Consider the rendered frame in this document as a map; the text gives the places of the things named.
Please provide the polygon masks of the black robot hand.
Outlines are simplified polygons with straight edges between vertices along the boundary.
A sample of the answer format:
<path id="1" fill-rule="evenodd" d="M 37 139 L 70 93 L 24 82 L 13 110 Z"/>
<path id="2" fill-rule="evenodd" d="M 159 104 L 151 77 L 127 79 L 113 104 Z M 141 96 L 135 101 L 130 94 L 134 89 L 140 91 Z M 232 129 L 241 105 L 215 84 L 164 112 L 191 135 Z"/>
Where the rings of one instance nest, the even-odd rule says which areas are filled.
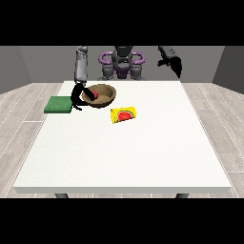
<path id="1" fill-rule="evenodd" d="M 157 66 L 161 67 L 163 65 L 169 66 L 172 69 L 172 71 L 176 74 L 177 77 L 181 76 L 182 63 L 181 63 L 181 59 L 178 56 L 159 60 Z"/>
<path id="2" fill-rule="evenodd" d="M 71 92 L 71 102 L 72 106 L 79 111 L 82 110 L 82 106 L 87 106 L 87 103 L 80 99 L 82 92 L 84 92 L 91 101 L 94 100 L 94 94 L 88 88 L 86 88 L 85 82 L 76 83 Z"/>

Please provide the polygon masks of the brown wooden bowl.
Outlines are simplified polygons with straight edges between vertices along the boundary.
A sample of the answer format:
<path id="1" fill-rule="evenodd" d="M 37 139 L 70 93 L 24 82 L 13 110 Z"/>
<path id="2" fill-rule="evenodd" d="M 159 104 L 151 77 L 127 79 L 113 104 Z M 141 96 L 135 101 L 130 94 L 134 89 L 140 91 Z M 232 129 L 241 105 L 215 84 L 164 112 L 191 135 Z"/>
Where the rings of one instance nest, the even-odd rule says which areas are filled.
<path id="1" fill-rule="evenodd" d="M 97 92 L 98 97 L 91 101 L 89 97 L 82 92 L 82 99 L 86 101 L 93 108 L 105 108 L 111 104 L 116 96 L 116 89 L 107 84 L 95 84 L 89 86 L 91 92 Z"/>

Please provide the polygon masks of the green square pad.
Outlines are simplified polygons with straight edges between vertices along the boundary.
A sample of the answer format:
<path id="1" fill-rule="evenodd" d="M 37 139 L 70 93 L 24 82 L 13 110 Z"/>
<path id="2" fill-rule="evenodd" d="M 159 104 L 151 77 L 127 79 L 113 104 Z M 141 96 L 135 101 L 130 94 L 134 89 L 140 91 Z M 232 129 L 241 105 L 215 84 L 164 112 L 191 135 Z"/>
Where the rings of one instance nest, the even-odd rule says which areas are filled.
<path id="1" fill-rule="evenodd" d="M 52 96 L 44 113 L 70 113 L 72 108 L 71 98 L 69 96 Z"/>

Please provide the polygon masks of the yellow cup with melon print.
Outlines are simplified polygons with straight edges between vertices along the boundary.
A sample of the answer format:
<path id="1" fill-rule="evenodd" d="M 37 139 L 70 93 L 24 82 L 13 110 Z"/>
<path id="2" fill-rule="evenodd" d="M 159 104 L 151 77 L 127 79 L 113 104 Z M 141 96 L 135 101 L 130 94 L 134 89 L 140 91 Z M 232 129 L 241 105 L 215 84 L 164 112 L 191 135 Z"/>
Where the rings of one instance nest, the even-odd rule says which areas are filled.
<path id="1" fill-rule="evenodd" d="M 135 117 L 136 117 L 136 112 L 134 107 L 111 109 L 111 120 L 113 124 L 130 120 Z"/>

